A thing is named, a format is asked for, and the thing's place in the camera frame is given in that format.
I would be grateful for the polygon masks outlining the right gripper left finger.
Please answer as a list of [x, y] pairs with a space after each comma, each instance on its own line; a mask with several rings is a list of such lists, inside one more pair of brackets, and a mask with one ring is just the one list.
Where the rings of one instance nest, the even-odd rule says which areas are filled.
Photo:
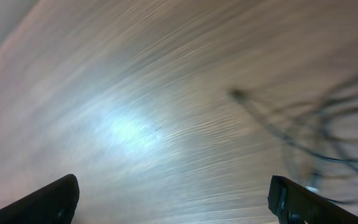
[[71, 224], [79, 197], [78, 180], [68, 174], [0, 209], [0, 224]]

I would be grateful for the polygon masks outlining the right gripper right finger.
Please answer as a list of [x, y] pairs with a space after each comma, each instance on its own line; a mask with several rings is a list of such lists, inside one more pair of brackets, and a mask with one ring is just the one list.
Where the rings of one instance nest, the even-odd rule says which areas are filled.
[[278, 175], [271, 178], [268, 208], [280, 224], [358, 224], [358, 216]]

